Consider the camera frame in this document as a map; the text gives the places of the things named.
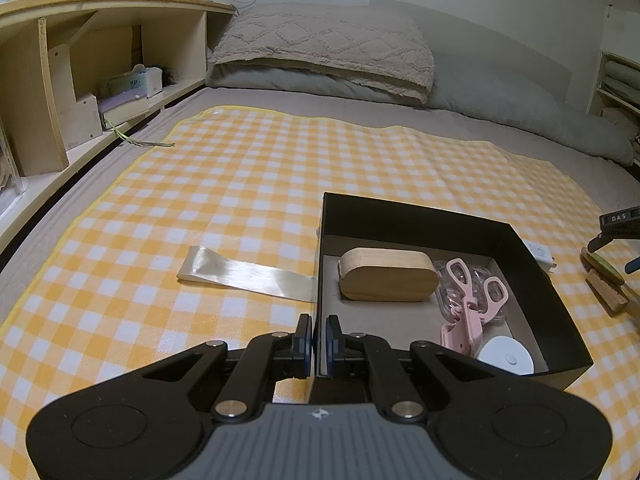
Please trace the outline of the carved wooden block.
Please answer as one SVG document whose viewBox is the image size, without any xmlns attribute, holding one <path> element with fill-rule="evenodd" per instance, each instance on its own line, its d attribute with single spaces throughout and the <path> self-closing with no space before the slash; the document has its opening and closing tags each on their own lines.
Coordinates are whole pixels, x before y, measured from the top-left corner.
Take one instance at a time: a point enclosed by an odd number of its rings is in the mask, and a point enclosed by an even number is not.
<svg viewBox="0 0 640 480">
<path fill-rule="evenodd" d="M 596 270 L 588 271 L 586 282 L 609 315 L 618 315 L 628 306 L 629 298 L 622 290 L 606 280 Z"/>
</svg>

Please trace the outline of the round cork frog coaster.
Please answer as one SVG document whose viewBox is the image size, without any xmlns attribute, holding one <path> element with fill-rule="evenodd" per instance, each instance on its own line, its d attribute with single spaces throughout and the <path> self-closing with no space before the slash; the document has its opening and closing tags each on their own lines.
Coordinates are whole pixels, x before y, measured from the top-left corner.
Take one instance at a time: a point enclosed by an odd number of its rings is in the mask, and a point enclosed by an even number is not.
<svg viewBox="0 0 640 480">
<path fill-rule="evenodd" d="M 590 252 L 587 248 L 583 247 L 580 250 L 580 258 L 582 258 L 582 262 L 585 263 L 588 270 L 595 270 L 602 278 L 605 278 L 617 286 L 625 284 L 623 275 L 620 274 L 608 260 L 605 260 L 605 258 L 600 255 Z"/>
</svg>

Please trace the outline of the oval wooden box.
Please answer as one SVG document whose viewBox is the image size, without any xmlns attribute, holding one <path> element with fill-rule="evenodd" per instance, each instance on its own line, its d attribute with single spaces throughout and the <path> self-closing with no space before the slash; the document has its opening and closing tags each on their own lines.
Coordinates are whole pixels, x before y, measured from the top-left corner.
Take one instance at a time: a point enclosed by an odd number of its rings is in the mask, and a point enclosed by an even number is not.
<svg viewBox="0 0 640 480">
<path fill-rule="evenodd" d="M 419 302 L 427 300 L 440 277 L 424 252 L 357 247 L 337 261 L 338 286 L 350 300 Z"/>
</svg>

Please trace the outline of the white charger adapter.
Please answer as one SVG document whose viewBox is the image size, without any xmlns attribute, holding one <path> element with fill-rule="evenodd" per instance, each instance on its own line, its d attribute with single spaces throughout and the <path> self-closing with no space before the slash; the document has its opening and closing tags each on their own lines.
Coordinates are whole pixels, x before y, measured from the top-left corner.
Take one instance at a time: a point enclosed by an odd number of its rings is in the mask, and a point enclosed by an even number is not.
<svg viewBox="0 0 640 480">
<path fill-rule="evenodd" d="M 556 267 L 555 260 L 548 246 L 532 242 L 531 240 L 526 240 L 525 238 L 523 238 L 523 243 L 538 262 L 541 269 L 544 269 L 546 272 L 550 272 Z"/>
</svg>

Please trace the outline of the clear plastic case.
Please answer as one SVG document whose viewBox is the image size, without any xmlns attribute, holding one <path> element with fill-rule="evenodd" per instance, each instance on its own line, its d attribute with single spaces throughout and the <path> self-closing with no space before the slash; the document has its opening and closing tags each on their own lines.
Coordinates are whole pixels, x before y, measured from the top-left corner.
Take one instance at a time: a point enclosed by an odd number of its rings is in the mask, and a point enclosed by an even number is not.
<svg viewBox="0 0 640 480">
<path fill-rule="evenodd" d="M 506 319 L 506 303 L 509 291 L 498 276 L 492 275 L 484 266 L 460 264 L 452 267 L 454 274 L 447 270 L 447 261 L 438 260 L 435 263 L 440 283 L 436 289 L 436 297 L 440 313 L 449 323 L 457 322 L 462 312 L 464 291 L 458 285 L 464 285 L 468 278 L 472 287 L 471 309 L 480 314 L 484 325 L 498 325 Z"/>
</svg>

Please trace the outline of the black cardboard box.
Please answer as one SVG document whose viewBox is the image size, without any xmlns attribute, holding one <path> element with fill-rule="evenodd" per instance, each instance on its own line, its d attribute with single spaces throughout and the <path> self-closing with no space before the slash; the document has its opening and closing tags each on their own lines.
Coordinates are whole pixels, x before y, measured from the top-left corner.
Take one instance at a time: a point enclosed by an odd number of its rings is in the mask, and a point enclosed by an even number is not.
<svg viewBox="0 0 640 480">
<path fill-rule="evenodd" d="M 431 259 L 438 286 L 428 298 L 409 302 L 355 301 L 340 289 L 338 263 L 352 249 L 422 252 Z M 316 364 L 328 372 L 326 320 L 336 315 L 346 333 L 380 336 L 395 349 L 415 340 L 440 341 L 442 326 L 456 320 L 470 281 L 474 309 L 501 304 L 483 326 L 483 344 L 498 336 L 518 341 L 532 358 L 533 375 L 565 389 L 593 366 L 593 359 L 548 273 L 512 226 L 436 208 L 326 193 L 318 261 L 314 326 Z"/>
</svg>

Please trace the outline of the white side shelf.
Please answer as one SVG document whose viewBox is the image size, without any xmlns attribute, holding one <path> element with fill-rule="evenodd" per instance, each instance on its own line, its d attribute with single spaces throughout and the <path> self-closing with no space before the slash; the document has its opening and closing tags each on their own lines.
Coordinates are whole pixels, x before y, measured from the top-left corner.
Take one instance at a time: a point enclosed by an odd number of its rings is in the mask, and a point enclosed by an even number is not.
<svg viewBox="0 0 640 480">
<path fill-rule="evenodd" d="M 639 63 L 613 52 L 601 51 L 589 113 L 620 130 L 639 163 Z"/>
</svg>

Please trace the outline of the pink scissors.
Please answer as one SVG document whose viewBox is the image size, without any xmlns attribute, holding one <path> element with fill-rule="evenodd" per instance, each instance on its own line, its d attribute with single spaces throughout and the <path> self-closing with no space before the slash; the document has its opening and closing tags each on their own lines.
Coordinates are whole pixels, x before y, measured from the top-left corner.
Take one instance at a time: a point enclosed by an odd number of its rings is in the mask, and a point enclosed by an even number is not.
<svg viewBox="0 0 640 480">
<path fill-rule="evenodd" d="M 481 311 L 473 292 L 473 280 L 469 267 L 463 259 L 454 258 L 446 263 L 445 275 L 461 294 L 461 304 L 449 312 L 454 320 L 440 329 L 440 343 L 449 350 L 476 356 L 483 341 L 483 327 L 491 322 L 509 300 L 509 292 L 498 276 L 491 275 L 483 282 L 480 292 L 487 308 Z"/>
</svg>

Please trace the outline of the grey pillow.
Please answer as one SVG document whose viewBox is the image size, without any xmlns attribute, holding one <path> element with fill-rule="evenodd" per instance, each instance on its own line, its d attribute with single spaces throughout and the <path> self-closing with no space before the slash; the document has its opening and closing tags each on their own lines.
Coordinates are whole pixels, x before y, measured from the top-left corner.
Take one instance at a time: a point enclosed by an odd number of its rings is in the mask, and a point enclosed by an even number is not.
<svg viewBox="0 0 640 480">
<path fill-rule="evenodd" d="M 233 62 L 209 67 L 212 88 L 279 90 L 358 101 L 448 110 L 474 119 L 538 134 L 587 155 L 623 166 L 634 162 L 634 149 L 623 131 L 606 119 L 587 115 L 558 100 L 523 75 L 437 53 L 435 79 L 427 101 L 394 96 L 343 77 L 298 67 L 261 62 Z"/>
</svg>

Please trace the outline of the yellow checkered cloth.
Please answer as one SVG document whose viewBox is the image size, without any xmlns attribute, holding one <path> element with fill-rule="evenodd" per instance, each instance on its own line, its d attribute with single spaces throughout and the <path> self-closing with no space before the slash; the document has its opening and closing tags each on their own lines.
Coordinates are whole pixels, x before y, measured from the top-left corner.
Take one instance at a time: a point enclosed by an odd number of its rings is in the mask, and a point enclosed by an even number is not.
<svg viewBox="0 0 640 480">
<path fill-rule="evenodd" d="M 454 130 L 217 106 L 179 122 L 78 214 L 1 329 L 1 474 L 30 479 L 26 427 L 57 396 L 207 337 L 244 344 L 295 324 L 300 302 L 183 285 L 192 246 L 309 274 L 325 192 L 510 223 L 548 245 L 552 282 L 593 358 L 574 393 L 605 412 L 608 479 L 639 471 L 639 322 L 611 318 L 579 261 L 599 214 L 638 202 L 636 182 L 586 157 L 585 175 L 531 146 L 457 140 Z"/>
</svg>

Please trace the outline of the white round disc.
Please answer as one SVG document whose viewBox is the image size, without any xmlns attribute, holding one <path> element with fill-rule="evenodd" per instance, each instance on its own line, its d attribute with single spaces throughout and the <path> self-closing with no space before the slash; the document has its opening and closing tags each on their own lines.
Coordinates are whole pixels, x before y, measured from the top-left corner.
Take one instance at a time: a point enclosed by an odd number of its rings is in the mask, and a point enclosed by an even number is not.
<svg viewBox="0 0 640 480">
<path fill-rule="evenodd" d="M 515 375 L 531 375 L 535 364 L 528 350 L 516 339 L 495 336 L 478 352 L 480 362 L 501 368 Z"/>
</svg>

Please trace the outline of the beige textured pillow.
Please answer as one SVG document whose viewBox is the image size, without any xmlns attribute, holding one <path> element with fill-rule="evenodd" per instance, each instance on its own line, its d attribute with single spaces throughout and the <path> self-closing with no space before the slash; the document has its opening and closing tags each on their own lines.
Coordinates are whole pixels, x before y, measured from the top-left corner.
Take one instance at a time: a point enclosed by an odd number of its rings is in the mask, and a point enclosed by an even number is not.
<svg viewBox="0 0 640 480">
<path fill-rule="evenodd" d="M 372 6 L 276 3 L 229 23 L 210 58 L 212 87 L 362 90 L 369 100 L 424 105 L 435 61 L 413 21 Z"/>
</svg>

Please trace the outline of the purple book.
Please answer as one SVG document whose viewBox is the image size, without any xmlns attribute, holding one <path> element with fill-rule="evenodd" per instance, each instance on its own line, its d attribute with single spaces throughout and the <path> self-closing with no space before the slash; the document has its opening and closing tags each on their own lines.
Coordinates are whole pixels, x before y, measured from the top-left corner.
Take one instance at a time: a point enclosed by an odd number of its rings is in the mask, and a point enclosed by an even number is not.
<svg viewBox="0 0 640 480">
<path fill-rule="evenodd" d="M 104 130 L 129 122 L 146 113 L 148 98 L 138 94 L 119 94 L 98 103 Z"/>
</svg>

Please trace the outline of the tissue box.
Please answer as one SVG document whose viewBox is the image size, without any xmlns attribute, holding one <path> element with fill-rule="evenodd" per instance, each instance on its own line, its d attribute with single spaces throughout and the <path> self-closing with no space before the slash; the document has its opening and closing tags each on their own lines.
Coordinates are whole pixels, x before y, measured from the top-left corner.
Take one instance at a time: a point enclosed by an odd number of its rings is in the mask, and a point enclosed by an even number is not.
<svg viewBox="0 0 640 480">
<path fill-rule="evenodd" d="M 105 78 L 99 83 L 102 99 L 130 90 L 136 90 L 140 96 L 147 98 L 156 96 L 163 90 L 163 70 L 156 66 L 137 64 L 129 72 Z"/>
</svg>

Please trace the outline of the wooden bedside shelf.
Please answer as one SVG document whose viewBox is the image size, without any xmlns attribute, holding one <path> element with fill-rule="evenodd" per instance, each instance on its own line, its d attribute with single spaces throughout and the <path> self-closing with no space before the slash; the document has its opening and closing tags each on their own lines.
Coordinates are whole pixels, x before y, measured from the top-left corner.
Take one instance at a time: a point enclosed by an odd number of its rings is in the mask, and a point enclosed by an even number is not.
<svg viewBox="0 0 640 480">
<path fill-rule="evenodd" d="M 206 53 L 235 12 L 208 0 L 13 0 L 1 6 L 1 136 L 24 191 L 1 215 L 8 247 L 38 209 L 114 140 L 99 84 L 136 63 L 174 80 L 144 117 L 204 82 Z"/>
</svg>

